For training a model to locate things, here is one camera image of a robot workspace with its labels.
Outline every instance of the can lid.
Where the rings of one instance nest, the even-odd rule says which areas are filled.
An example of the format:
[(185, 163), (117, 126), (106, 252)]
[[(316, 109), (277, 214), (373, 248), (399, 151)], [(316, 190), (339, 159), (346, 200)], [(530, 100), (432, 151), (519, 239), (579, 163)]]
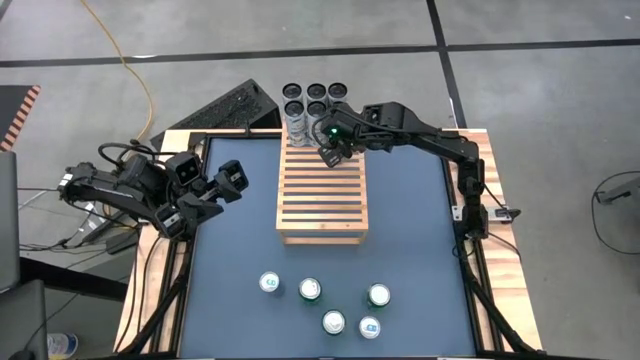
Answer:
[(311, 116), (320, 116), (324, 115), (327, 112), (327, 105), (323, 104), (320, 101), (314, 101), (307, 105), (307, 114)]
[(373, 316), (365, 316), (360, 320), (360, 334), (366, 339), (375, 339), (380, 335), (380, 322)]
[(329, 85), (329, 95), (334, 98), (341, 98), (347, 95), (347, 86), (343, 83), (333, 83)]
[(302, 87), (296, 83), (289, 83), (282, 88), (282, 95), (287, 99), (297, 99), (302, 95)]
[(307, 88), (307, 95), (312, 99), (322, 99), (327, 94), (327, 88), (322, 84), (311, 84)]
[(344, 330), (345, 320), (338, 310), (329, 310), (322, 317), (322, 327), (329, 334), (339, 334)]
[(300, 282), (300, 295), (305, 299), (317, 299), (318, 296), (320, 296), (320, 292), (322, 292), (322, 288), (320, 288), (318, 280), (314, 278), (306, 278)]
[(260, 276), (260, 289), (264, 292), (273, 292), (280, 285), (280, 277), (273, 271), (267, 271)]
[(391, 300), (389, 288), (382, 284), (373, 284), (369, 288), (369, 300), (378, 306), (384, 306)]
[(304, 113), (304, 105), (300, 101), (292, 101), (284, 106), (284, 113), (287, 116), (300, 116)]

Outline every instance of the can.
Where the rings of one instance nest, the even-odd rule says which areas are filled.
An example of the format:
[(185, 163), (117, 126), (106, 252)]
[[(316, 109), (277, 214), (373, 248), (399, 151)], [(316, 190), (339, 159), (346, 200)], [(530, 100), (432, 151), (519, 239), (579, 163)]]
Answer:
[(280, 277), (273, 271), (267, 271), (260, 276), (260, 289), (273, 295), (282, 295), (284, 286), (280, 283)]
[(50, 360), (70, 359), (78, 350), (78, 337), (75, 334), (47, 334), (47, 351)]
[(347, 86), (343, 83), (329, 85), (329, 106), (347, 101)]
[(302, 102), (302, 87), (296, 83), (289, 83), (282, 87), (282, 104), (287, 105), (292, 101)]
[(306, 278), (300, 282), (298, 286), (300, 297), (309, 303), (315, 303), (320, 299), (322, 287), (320, 282), (314, 278)]
[(383, 308), (391, 301), (391, 292), (383, 284), (375, 283), (367, 290), (367, 304), (371, 308)]
[(322, 328), (331, 336), (338, 336), (344, 330), (346, 321), (338, 310), (329, 310), (322, 317)]
[(320, 102), (314, 101), (307, 104), (307, 128), (309, 129), (309, 143), (312, 146), (320, 146), (316, 141), (316, 138), (313, 137), (313, 132), (315, 131), (315, 135), (320, 140), (321, 143), (326, 144), (329, 142), (329, 138), (322, 133), (321, 127), (322, 123), (317, 123), (315, 129), (313, 124), (323, 116), (327, 114), (327, 106)]
[(284, 106), (284, 117), (291, 145), (295, 147), (307, 144), (307, 121), (304, 105), (300, 101), (291, 101)]
[(327, 88), (322, 84), (311, 84), (307, 87), (307, 104), (312, 103), (314, 101), (320, 101), (321, 103), (327, 105)]
[(363, 338), (372, 340), (380, 335), (380, 322), (373, 316), (365, 316), (360, 320), (358, 329)]

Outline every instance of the wooden table frame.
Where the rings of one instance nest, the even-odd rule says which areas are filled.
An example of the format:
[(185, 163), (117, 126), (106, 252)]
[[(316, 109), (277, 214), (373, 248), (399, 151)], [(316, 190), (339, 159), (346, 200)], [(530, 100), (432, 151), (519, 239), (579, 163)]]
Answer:
[[(457, 129), (461, 135), (466, 136), (471, 141), (478, 144), (480, 157), (485, 161), (485, 181), (492, 193), (505, 203), (498, 171), (496, 168), (493, 151), (489, 142), (489, 136), (484, 129)], [(281, 134), (280, 129), (253, 129), (252, 137), (274, 137)], [(178, 152), (193, 149), (201, 140), (207, 136), (211, 137), (247, 137), (244, 129), (212, 129), (212, 130), (167, 130), (165, 132), (162, 144), (162, 152)], [(202, 154), (203, 161), (207, 161), (207, 148), (204, 147)], [(455, 164), (450, 164), (448, 169), (444, 167), (448, 180), (448, 188), (450, 192), (450, 200), (461, 203), (461, 194), (456, 189), (457, 169)], [(497, 206), (491, 196), (485, 191), (482, 196), (482, 202), (485, 206)], [(490, 223), (489, 231), (507, 240), (516, 246), (513, 230), (510, 224)], [(142, 286), (130, 286), (127, 297), (122, 309), (120, 326), (116, 336), (116, 342), (120, 340), (124, 333), (124, 339), (119, 349), (126, 347), (135, 337), (138, 326), (140, 328), (146, 323), (153, 311), (159, 303), (162, 291), (166, 291), (170, 283), (175, 279), (180, 269), (185, 251), (185, 244), (176, 244), (170, 246), (169, 241), (162, 239), (154, 249), (153, 254), (149, 254), (152, 244), (158, 237), (158, 232), (152, 226), (145, 226), (142, 230), (140, 241), (137, 248), (136, 266), (132, 269), (129, 284), (133, 284), (134, 272), (137, 279), (142, 279), (145, 262), (148, 261), (145, 292), (142, 294)], [(509, 248), (493, 241), (491, 238), (483, 241), (479, 245), (479, 250), (469, 257), (472, 264), (472, 270), (476, 276), (483, 282), (483, 285), (490, 285), (493, 301), (508, 320), (511, 326), (518, 332), (520, 337), (529, 345), (536, 349), (541, 348), (540, 338), (536, 327), (533, 310), (529, 301), (529, 293), (524, 280), (522, 266), (518, 256)], [(135, 304), (132, 304), (132, 298), (135, 295)], [(144, 295), (144, 305), (140, 308), (140, 299)], [(186, 294), (174, 300), (173, 304), (167, 311), (160, 331), (157, 332), (155, 340), (150, 340), (145, 347), (145, 352), (149, 351), (152, 342), (155, 342), (152, 351), (177, 351), (179, 345), (179, 331), (175, 330), (176, 323), (176, 306), (184, 308)], [(476, 350), (500, 350), (502, 339), (497, 339), (495, 329), (487, 317), (487, 314), (479, 303), (477, 298), (473, 296), (475, 301), (470, 301), (472, 296), (468, 297), (468, 305), (470, 314), (475, 314), (475, 319), (471, 319), (472, 325), (476, 325), (477, 332), (481, 334), (480, 343), (476, 343)], [(130, 324), (125, 332), (128, 320)], [(508, 344), (504, 344), (505, 350), (509, 351)]]

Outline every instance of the orange and black hazard tape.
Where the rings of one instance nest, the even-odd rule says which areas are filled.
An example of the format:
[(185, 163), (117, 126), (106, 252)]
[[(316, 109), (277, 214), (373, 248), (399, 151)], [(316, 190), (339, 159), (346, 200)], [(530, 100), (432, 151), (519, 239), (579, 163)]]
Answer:
[(25, 95), (24, 100), (22, 100), (22, 105), (20, 105), (18, 113), (16, 113), (16, 116), (13, 118), (13, 122), (9, 125), (9, 129), (4, 135), (4, 139), (0, 142), (0, 151), (11, 150), (13, 145), (16, 143), (18, 135), (24, 127), (25, 121), (27, 121), (27, 115), (29, 115), (39, 93), (40, 86), (38, 85), (32, 86), (31, 89), (27, 91), (27, 95)]

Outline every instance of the metal bracket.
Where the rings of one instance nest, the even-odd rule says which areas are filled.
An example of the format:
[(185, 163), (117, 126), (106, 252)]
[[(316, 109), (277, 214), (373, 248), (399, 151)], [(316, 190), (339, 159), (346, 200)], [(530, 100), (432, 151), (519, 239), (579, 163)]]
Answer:
[[(464, 206), (454, 205), (451, 207), (451, 213), (453, 215), (453, 221), (462, 221), (462, 209)], [(498, 206), (489, 206), (486, 208), (489, 221), (491, 222), (500, 222), (500, 223), (512, 223), (513, 218), (509, 214), (510, 208), (508, 206), (504, 206), (504, 208)]]

